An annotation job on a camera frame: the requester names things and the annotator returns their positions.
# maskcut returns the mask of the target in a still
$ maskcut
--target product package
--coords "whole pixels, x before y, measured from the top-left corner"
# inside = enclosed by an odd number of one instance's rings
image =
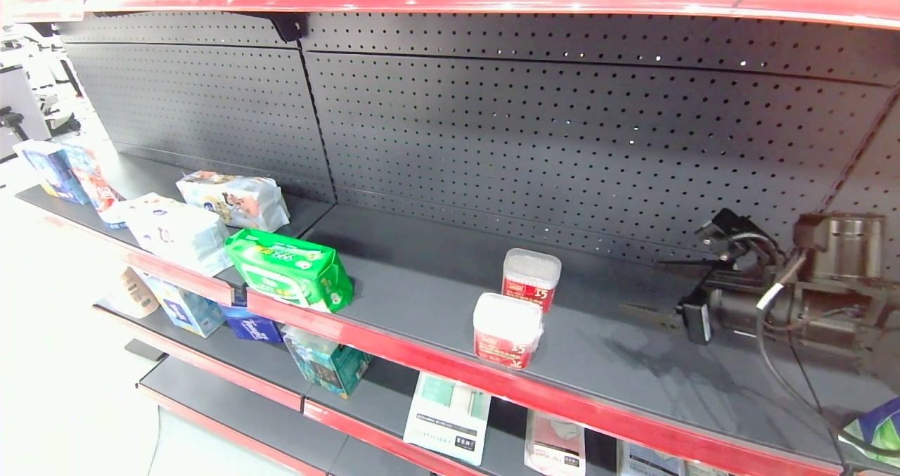
[[[108,290],[110,307],[132,318],[144,318],[160,307],[141,275],[128,265],[124,265],[123,272],[110,284]]]
[[[457,381],[419,373],[403,442],[481,465],[491,395]]]
[[[238,339],[249,341],[282,342],[281,330],[278,323],[264,318],[247,309],[247,297],[238,291],[234,292],[234,301],[231,306],[219,304],[225,322],[231,327],[231,331]]]
[[[157,193],[123,203],[122,216],[142,248],[206,276],[231,267],[221,217]]]
[[[274,299],[322,312],[338,312],[353,300],[353,283],[330,247],[243,229],[226,249],[248,286]]]
[[[82,205],[91,203],[58,143],[26,140],[14,143],[13,151],[38,172],[48,195]]]
[[[685,476],[684,460],[627,441],[618,442],[618,476]]]
[[[472,313],[472,325],[479,358],[525,369],[544,332],[544,314],[533,302],[482,293]]]
[[[206,338],[225,322],[219,304],[212,300],[182,290],[161,278],[146,276],[145,280],[175,326]]]
[[[510,249],[503,261],[503,294],[536,303],[547,312],[562,271],[563,263],[553,255]]]
[[[284,326],[284,344],[303,377],[347,399],[369,368],[372,355],[309,334],[296,326]]]
[[[525,465],[546,476],[584,476],[584,427],[528,409]]]
[[[184,201],[215,212],[228,226],[274,232],[288,224],[281,188],[270,178],[198,171],[176,186]]]
[[[688,476],[732,476],[724,470],[713,469],[701,463],[687,462]]]
[[[872,444],[877,448],[886,450],[900,450],[900,398],[878,406],[875,409],[859,416],[853,423],[844,429],[849,434]],[[862,451],[864,456],[878,462],[887,463],[894,467],[900,467],[900,458],[879,456],[878,454]]]
[[[124,198],[118,191],[113,190],[103,177],[94,150],[75,141],[64,142],[61,146],[65,150],[65,158],[68,159],[73,174],[78,178],[103,223],[110,229],[124,229],[126,224],[122,217],[121,203]]]

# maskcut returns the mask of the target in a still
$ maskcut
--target perforated metal panel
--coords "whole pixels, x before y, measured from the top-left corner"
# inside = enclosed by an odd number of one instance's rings
[[[182,31],[206,18],[211,22],[205,27]],[[218,27],[225,33],[216,37]],[[281,44],[268,21],[160,13],[93,18],[73,28],[81,33],[66,37],[68,52],[120,150],[128,146],[142,157],[173,153],[174,163],[187,169],[211,163],[228,172],[253,169],[289,179],[289,191],[334,201],[301,54]],[[167,38],[239,44],[245,32],[256,32],[250,39],[257,43],[282,48],[129,43]]]
[[[859,157],[838,191],[830,210],[874,212],[887,216],[885,275],[900,281],[900,105],[894,104],[884,124]]]
[[[558,233],[552,243],[639,260],[662,257],[659,245],[698,248],[693,229],[721,207],[790,245],[797,215],[829,194],[888,95],[621,65],[346,53],[307,63],[339,201],[441,220],[454,207],[448,222]]]
[[[270,21],[227,12],[147,12],[59,23],[67,44],[212,44],[293,47]]]
[[[900,34],[684,15],[319,13],[308,50],[783,73],[893,85]]]

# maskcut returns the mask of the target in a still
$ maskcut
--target plastic container lid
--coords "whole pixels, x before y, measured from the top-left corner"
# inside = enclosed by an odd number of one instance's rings
[[[472,324],[482,334],[530,345],[544,331],[541,306],[498,293],[482,293],[475,304]]]
[[[553,255],[513,248],[503,261],[503,275],[509,281],[552,290],[559,283],[563,263]]]

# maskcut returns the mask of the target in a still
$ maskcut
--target white floor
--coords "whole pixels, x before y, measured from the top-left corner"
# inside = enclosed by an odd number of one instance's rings
[[[153,364],[126,352],[131,336],[89,308],[103,296],[109,259],[13,197],[35,181],[27,163],[0,163],[0,474],[295,474],[160,418],[134,389]]]

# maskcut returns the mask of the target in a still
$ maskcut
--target red and white container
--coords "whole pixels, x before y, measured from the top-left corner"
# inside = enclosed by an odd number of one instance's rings
[[[544,332],[541,307],[527,300],[482,293],[472,315],[475,354],[479,358],[525,369]]]
[[[513,248],[503,261],[503,294],[550,310],[563,263],[553,255]]]

